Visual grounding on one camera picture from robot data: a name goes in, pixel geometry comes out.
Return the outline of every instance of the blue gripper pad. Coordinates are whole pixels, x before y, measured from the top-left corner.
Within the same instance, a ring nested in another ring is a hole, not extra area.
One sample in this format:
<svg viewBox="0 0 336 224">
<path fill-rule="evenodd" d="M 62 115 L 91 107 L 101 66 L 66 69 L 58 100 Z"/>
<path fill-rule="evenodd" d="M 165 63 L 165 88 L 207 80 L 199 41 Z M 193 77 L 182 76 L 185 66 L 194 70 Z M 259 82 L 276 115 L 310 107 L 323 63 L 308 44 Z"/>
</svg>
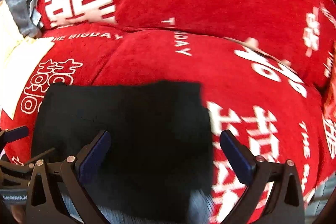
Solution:
<svg viewBox="0 0 336 224">
<path fill-rule="evenodd" d="M 16 140 L 27 137 L 28 133 L 29 133 L 28 127 L 26 126 L 18 127 L 5 132 L 4 136 L 2 137 L 3 138 L 2 141 L 6 143 L 11 143 Z"/>
<path fill-rule="evenodd" d="M 238 180 L 250 185 L 256 166 L 253 154 L 239 143 L 230 130 L 222 131 L 219 143 Z"/>
<path fill-rule="evenodd" d="M 93 176 L 97 174 L 97 171 L 111 146 L 111 141 L 110 133 L 105 131 L 80 165 L 79 170 L 76 170 L 78 181 L 82 185 L 89 183 Z"/>
</svg>

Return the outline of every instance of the blue denim fabric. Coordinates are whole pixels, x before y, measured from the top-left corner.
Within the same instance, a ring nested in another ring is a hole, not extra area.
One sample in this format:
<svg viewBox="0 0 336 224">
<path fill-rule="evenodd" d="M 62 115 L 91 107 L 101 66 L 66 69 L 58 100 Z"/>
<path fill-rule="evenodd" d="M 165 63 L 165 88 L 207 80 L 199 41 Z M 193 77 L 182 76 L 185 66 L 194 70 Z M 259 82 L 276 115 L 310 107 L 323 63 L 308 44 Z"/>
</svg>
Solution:
<svg viewBox="0 0 336 224">
<path fill-rule="evenodd" d="M 82 222 L 71 199 L 66 195 L 62 195 L 62 197 L 69 214 L 76 220 Z M 112 211 L 105 207 L 98 208 L 111 224 L 173 224 L 169 222 L 158 222 L 147 219 L 134 218 L 118 211 Z M 189 201 L 187 224 L 209 223 L 209 217 L 211 216 L 212 211 L 213 203 L 211 197 L 204 196 L 204 194 L 200 191 L 193 192 Z"/>
</svg>

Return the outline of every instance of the metal screw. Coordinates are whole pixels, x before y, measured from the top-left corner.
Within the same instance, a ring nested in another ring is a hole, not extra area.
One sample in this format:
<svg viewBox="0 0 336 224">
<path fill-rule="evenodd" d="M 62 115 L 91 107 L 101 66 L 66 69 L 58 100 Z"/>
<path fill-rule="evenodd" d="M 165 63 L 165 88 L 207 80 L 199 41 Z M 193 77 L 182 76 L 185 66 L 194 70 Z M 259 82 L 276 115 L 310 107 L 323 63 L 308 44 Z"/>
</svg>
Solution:
<svg viewBox="0 0 336 224">
<path fill-rule="evenodd" d="M 263 156 L 256 156 L 255 159 L 258 161 L 258 162 L 264 162 L 265 161 L 265 158 Z"/>
<path fill-rule="evenodd" d="M 67 157 L 67 162 L 73 162 L 75 160 L 75 156 Z"/>
<path fill-rule="evenodd" d="M 36 165 L 37 166 L 41 166 L 43 164 L 43 160 L 38 160 L 37 162 L 36 162 Z"/>
<path fill-rule="evenodd" d="M 295 163 L 292 160 L 287 160 L 287 164 L 289 166 L 294 166 L 295 165 Z"/>
</svg>

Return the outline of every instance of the black cloth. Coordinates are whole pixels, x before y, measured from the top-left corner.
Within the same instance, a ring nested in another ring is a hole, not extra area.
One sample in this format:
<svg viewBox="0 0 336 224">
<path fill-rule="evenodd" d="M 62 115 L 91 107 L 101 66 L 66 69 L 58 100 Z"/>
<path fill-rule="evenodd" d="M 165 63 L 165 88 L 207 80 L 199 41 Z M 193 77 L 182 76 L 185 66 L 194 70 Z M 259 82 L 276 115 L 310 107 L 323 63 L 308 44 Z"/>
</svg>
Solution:
<svg viewBox="0 0 336 224">
<path fill-rule="evenodd" d="M 76 155 L 99 130 L 112 146 L 86 185 L 97 205 L 129 216 L 185 222 L 192 191 L 210 195 L 212 135 L 200 84 L 51 85 L 40 107 L 32 156 Z"/>
<path fill-rule="evenodd" d="M 10 161 L 9 161 L 9 158 L 7 157 L 6 154 L 3 154 L 0 160 L 4 160 L 4 161 L 6 161 L 6 162 L 10 162 Z"/>
</svg>

